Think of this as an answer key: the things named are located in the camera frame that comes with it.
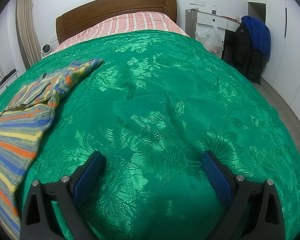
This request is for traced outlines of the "white wardrobe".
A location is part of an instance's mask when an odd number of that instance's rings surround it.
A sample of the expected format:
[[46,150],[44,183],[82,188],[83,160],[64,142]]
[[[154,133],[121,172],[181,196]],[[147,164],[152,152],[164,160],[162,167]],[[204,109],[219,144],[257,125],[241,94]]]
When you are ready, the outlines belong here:
[[265,5],[271,56],[262,74],[300,121],[300,7],[295,0],[247,0]]

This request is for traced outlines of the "clear plastic bottle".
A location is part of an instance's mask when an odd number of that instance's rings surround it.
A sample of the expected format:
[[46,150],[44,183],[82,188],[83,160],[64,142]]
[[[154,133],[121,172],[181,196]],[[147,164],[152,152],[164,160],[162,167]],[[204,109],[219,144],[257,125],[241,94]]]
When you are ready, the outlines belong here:
[[216,5],[215,4],[212,6],[211,13],[214,14],[214,15],[217,14],[217,9],[216,9]]

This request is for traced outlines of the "pink striped bed sheet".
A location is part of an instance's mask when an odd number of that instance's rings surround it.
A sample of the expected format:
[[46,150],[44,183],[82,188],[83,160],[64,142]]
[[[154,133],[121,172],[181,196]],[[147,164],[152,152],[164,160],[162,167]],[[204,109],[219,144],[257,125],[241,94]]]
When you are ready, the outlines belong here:
[[62,42],[53,53],[95,38],[140,30],[161,30],[187,36],[166,14],[153,11],[128,13],[108,18]]

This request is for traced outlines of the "beige curtain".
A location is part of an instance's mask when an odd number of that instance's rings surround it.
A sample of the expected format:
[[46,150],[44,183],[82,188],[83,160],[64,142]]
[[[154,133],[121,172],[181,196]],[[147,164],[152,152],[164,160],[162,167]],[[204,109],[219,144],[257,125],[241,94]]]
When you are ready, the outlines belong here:
[[26,70],[42,59],[33,23],[31,2],[31,0],[17,0],[15,9],[18,44]]

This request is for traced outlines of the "green floral satin bedspread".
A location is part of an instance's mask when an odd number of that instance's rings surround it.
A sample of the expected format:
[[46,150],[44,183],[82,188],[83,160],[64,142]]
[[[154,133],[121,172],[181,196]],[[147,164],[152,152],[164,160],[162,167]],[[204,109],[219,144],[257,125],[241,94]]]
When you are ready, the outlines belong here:
[[15,192],[21,221],[34,180],[57,181],[94,151],[104,166],[78,208],[100,239],[205,239],[225,211],[201,165],[211,150],[234,174],[272,179],[286,239],[300,232],[300,154],[278,112],[197,41],[142,30],[99,37],[34,64],[0,96],[72,62],[103,63],[56,108]]

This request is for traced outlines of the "white wall socket strip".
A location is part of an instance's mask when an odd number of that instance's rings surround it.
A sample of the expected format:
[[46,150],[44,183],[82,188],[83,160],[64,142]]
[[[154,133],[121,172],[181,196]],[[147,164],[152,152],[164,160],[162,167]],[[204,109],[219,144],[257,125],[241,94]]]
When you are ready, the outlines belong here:
[[189,3],[193,5],[204,6],[204,7],[206,6],[206,2],[203,0],[189,0]]

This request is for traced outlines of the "black jacket on chair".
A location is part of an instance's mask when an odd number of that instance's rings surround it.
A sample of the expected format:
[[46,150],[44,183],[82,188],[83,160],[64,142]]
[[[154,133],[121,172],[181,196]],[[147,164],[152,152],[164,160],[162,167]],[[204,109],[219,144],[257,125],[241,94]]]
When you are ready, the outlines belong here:
[[225,31],[222,60],[234,67],[249,81],[261,84],[261,75],[266,66],[267,57],[262,51],[253,48],[245,23],[242,22],[235,32]]

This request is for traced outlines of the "white desk with drawers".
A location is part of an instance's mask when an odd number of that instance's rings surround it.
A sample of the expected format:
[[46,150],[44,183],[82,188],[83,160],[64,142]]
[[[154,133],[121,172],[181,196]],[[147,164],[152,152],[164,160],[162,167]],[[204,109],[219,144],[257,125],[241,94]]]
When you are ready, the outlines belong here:
[[218,33],[223,42],[226,34],[230,31],[234,33],[240,25],[239,22],[232,19],[202,12],[194,8],[185,10],[185,33],[191,38],[196,38],[196,31],[204,34],[213,29],[214,24],[218,28]]

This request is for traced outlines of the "multicolour striped knit garment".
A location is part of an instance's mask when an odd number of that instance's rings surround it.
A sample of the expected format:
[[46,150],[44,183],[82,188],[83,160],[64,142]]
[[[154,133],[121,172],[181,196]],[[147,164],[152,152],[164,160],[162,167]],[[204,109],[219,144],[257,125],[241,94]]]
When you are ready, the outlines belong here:
[[60,100],[102,63],[102,59],[74,61],[45,73],[24,85],[0,112],[0,226],[11,239],[19,239],[21,227],[15,192],[37,156]]

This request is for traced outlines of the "blue cloth on chair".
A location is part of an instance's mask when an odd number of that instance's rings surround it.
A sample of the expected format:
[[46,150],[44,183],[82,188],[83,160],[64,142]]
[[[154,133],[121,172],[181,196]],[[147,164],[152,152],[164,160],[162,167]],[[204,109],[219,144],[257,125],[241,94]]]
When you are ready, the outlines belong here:
[[269,61],[271,52],[271,34],[269,28],[253,16],[243,16],[241,21],[249,30],[253,48],[266,55]]

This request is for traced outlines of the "brown wooden headboard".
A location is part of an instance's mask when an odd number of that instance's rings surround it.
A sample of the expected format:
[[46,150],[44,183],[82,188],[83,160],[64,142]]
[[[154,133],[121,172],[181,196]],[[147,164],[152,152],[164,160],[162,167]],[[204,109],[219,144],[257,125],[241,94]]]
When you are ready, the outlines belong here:
[[114,16],[154,11],[177,21],[177,0],[94,0],[56,18],[58,43]]

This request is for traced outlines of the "white plastic bag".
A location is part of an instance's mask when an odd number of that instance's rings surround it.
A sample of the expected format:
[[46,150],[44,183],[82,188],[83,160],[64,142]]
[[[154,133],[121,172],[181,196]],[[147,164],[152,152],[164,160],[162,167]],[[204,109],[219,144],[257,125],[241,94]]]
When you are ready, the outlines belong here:
[[217,24],[215,20],[212,22],[212,29],[205,33],[195,31],[195,36],[203,47],[210,53],[219,53],[223,51],[223,41],[221,35],[218,32]]

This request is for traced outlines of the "black bar on sill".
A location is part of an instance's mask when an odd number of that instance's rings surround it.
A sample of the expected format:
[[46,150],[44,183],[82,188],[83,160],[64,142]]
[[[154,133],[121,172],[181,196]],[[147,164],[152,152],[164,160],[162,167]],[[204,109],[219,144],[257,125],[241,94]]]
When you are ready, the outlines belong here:
[[17,74],[17,70],[13,69],[11,70],[6,76],[4,76],[4,78],[0,81],[0,87],[10,78],[12,77],[14,74]]

